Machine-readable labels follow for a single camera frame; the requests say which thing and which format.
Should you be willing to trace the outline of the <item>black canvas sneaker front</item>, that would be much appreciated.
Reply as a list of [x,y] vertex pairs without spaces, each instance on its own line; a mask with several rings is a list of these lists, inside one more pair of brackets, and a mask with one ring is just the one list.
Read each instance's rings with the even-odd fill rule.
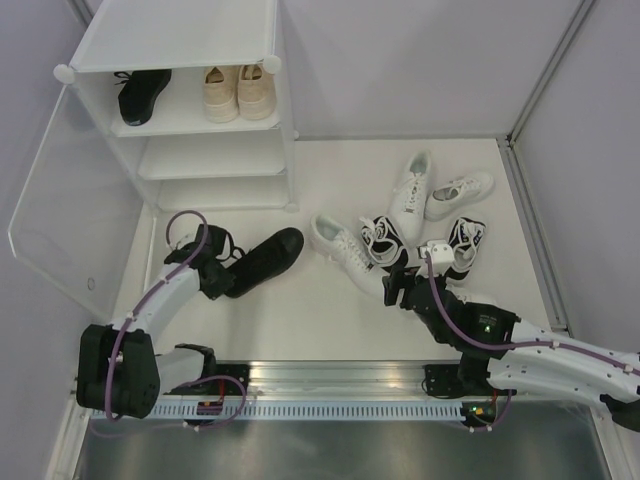
[[277,231],[226,268],[234,280],[225,295],[237,299],[285,273],[295,264],[303,246],[304,235],[299,229],[287,227]]

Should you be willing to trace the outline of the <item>white plastic shoe cabinet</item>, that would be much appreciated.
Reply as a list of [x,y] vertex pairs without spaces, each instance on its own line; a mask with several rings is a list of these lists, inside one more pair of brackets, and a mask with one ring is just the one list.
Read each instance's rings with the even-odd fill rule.
[[[211,121],[204,80],[219,66],[273,77],[265,118]],[[137,71],[171,78],[150,119],[127,124],[117,97]],[[149,206],[174,212],[297,207],[292,107],[276,1],[105,1],[72,59],[54,68]]]

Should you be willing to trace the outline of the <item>beige lace sneaker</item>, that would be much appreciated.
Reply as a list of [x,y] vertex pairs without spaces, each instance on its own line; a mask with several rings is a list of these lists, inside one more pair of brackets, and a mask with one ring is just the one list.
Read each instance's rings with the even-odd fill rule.
[[240,67],[237,85],[240,116],[258,121],[269,117],[276,108],[274,77],[259,64]]
[[238,66],[214,66],[206,70],[203,83],[204,111],[213,123],[228,123],[239,115]]

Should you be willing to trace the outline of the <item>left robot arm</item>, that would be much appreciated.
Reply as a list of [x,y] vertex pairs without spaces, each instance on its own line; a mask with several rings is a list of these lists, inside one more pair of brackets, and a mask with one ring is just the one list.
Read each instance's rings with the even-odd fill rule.
[[179,343],[158,354],[154,344],[193,297],[215,300],[233,286],[235,277],[224,264],[243,253],[227,230],[201,225],[192,242],[165,258],[131,312],[89,325],[80,338],[77,403],[114,418],[142,419],[162,394],[218,394],[224,382],[212,348]]

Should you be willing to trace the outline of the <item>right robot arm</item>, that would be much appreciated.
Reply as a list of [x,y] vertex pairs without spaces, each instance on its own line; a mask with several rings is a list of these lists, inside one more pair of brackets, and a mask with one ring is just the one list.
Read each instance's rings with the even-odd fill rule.
[[461,355],[458,376],[474,388],[568,399],[639,429],[639,356],[538,327],[496,305],[463,297],[441,277],[395,269],[384,303],[415,314],[433,339]]

